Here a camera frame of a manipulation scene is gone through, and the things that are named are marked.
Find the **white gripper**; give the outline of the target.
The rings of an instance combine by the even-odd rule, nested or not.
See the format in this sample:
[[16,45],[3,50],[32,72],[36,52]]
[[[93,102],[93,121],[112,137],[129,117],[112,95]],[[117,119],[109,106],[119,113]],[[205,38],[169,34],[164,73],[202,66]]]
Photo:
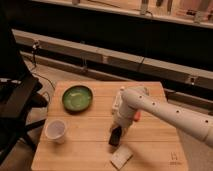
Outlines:
[[133,123],[134,116],[116,112],[113,114],[113,123],[110,130],[113,130],[109,139],[109,144],[118,146],[123,133],[126,133]]

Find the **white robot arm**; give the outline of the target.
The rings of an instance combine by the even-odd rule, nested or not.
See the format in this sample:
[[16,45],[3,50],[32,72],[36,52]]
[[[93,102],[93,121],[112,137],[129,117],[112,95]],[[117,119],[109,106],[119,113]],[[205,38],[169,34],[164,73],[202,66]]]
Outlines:
[[213,148],[213,116],[151,97],[143,86],[122,87],[112,105],[113,124],[108,143],[118,146],[138,110],[144,110]]

